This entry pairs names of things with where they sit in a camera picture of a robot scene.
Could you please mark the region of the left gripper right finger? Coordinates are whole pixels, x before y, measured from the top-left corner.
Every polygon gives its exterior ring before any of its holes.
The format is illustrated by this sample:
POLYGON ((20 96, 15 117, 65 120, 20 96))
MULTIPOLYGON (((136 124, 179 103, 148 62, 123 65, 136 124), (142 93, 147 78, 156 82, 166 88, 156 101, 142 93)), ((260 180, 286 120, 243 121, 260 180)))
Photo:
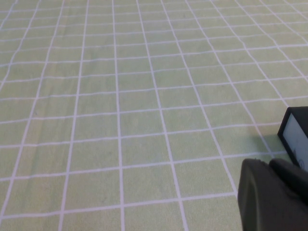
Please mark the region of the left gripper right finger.
POLYGON ((308 173, 298 166, 281 158, 271 159, 270 168, 290 190, 308 204, 308 173))

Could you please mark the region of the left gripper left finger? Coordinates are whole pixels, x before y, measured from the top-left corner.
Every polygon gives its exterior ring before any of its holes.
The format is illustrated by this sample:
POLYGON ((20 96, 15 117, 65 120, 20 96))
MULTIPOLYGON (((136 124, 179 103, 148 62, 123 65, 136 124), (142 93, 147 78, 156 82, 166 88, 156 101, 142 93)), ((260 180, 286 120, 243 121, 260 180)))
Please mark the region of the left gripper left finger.
POLYGON ((308 205, 280 180, 269 163, 242 162, 238 207, 244 231, 306 231, 308 205))

